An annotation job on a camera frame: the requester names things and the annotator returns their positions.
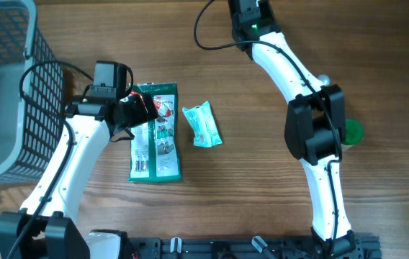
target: teal and white package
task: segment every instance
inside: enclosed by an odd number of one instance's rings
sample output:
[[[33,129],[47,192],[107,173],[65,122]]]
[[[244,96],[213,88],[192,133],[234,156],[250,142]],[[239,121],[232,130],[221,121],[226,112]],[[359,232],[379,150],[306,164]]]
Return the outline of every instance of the teal and white package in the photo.
[[[182,108],[190,126],[195,133],[193,145],[197,147],[212,147],[222,144],[216,123],[211,112],[211,105],[206,101],[201,106],[191,109]]]
[[[133,127],[130,181],[164,182],[182,179],[175,136],[177,125],[177,84],[138,84],[133,93],[150,93],[158,118]]]

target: wooden surface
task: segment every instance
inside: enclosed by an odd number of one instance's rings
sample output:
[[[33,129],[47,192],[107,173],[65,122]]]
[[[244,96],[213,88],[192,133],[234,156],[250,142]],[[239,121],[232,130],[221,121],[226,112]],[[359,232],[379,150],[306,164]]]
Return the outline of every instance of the wooden surface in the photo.
[[[308,235],[305,174],[284,143],[287,105],[270,77],[236,48],[200,50],[193,24],[203,2],[39,6],[57,58],[94,73],[96,60],[128,64],[135,82],[176,81],[179,107],[209,101],[224,144],[194,147],[179,113],[184,180],[128,183],[130,146],[109,144],[81,202],[78,228],[130,237]],[[231,41],[226,1],[202,18],[206,45]],[[314,74],[346,95],[364,126],[344,153],[346,211],[355,232],[379,235],[385,258],[409,258],[409,1],[273,1],[288,43]],[[77,82],[77,91],[87,82]],[[0,185],[0,213],[33,184]]]

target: gray basket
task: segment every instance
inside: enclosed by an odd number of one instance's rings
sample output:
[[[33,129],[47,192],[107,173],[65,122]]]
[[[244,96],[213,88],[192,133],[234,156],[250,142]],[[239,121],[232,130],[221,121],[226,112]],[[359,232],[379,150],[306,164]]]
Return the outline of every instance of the gray basket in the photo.
[[[19,80],[54,54],[37,28],[31,0],[0,1],[0,183],[37,181],[58,144],[62,124],[19,97]],[[57,64],[31,71],[23,89],[50,112],[63,111],[63,71]]]

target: round green object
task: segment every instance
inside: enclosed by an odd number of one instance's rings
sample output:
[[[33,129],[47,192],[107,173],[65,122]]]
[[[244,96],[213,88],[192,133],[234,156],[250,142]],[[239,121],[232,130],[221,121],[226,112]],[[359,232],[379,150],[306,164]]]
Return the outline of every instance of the round green object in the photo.
[[[355,119],[346,119],[346,140],[344,145],[356,145],[363,139],[363,127]]]

